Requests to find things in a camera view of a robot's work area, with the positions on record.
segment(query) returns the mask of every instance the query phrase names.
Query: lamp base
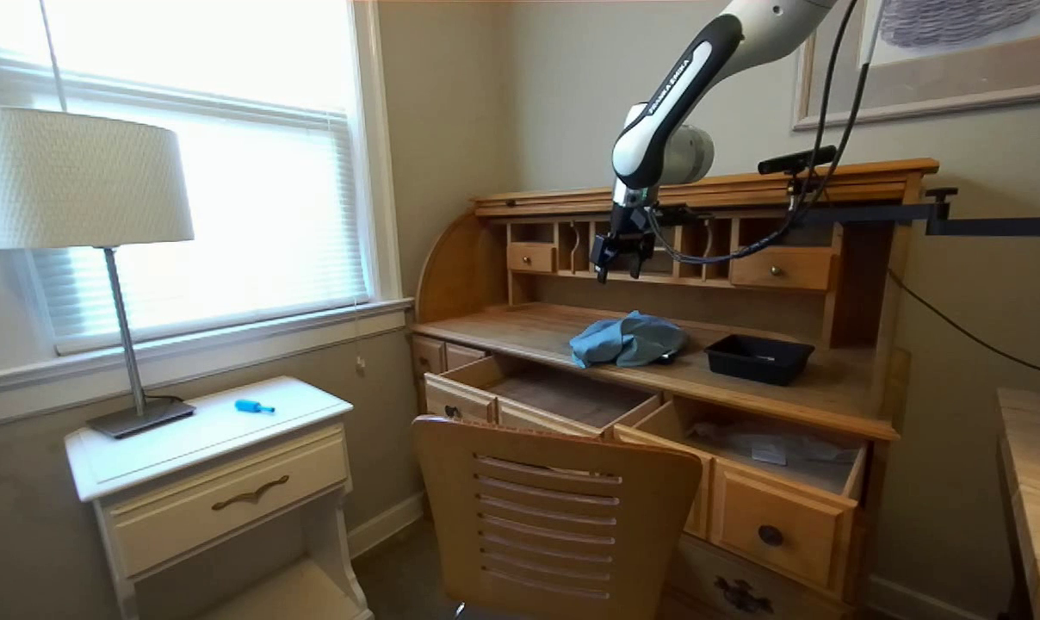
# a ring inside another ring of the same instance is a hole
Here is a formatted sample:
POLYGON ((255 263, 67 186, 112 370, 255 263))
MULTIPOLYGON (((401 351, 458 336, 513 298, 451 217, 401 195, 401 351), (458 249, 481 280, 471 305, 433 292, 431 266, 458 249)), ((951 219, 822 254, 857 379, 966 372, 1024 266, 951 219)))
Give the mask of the lamp base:
POLYGON ((89 419, 89 426, 121 440, 121 439, 144 433, 153 426, 174 425, 190 414, 195 414, 195 411, 185 398, 154 396, 154 398, 144 398, 144 416, 139 416, 139 411, 119 411, 119 414, 89 419))

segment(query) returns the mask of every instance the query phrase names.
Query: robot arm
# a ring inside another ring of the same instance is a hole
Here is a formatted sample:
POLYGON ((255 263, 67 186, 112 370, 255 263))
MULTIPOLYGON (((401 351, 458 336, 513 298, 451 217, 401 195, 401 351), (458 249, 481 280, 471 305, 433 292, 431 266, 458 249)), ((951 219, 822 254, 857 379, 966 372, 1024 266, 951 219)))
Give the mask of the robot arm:
POLYGON ((733 73, 795 52, 831 8, 833 0, 729 0, 728 11, 689 42, 656 98, 630 110, 613 147, 613 224, 609 234, 593 245, 601 280, 608 280, 621 254, 630 258, 630 277, 636 277, 642 263, 656 251, 658 183, 667 179, 666 152, 701 98, 733 73))

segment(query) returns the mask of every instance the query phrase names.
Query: black box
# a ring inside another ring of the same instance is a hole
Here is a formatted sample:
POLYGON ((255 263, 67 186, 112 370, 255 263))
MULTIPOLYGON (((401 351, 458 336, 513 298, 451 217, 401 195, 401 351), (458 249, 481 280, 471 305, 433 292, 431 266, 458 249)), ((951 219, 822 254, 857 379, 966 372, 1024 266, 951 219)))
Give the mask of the black box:
POLYGON ((711 370, 756 382, 789 387, 811 359, 814 344, 729 335, 705 347, 711 370))

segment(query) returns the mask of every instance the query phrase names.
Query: white lampshade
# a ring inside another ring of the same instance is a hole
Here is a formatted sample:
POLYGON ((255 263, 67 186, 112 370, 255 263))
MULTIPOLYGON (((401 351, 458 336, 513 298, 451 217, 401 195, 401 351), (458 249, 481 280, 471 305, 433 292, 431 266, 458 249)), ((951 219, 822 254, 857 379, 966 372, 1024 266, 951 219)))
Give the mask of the white lampshade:
POLYGON ((0 107, 0 249, 190 238, 174 132, 0 107))

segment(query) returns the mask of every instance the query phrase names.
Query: window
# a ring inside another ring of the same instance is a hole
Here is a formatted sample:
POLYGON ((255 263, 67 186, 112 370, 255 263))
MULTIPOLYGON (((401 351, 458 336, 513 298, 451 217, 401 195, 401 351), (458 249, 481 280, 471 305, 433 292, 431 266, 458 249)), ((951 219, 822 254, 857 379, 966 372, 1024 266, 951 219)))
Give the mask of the window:
MULTIPOLYGON (((381 297, 355 0, 0 0, 0 103, 179 134, 195 240, 121 249, 139 336, 381 297)), ((60 351, 119 336, 101 251, 32 266, 60 351)))

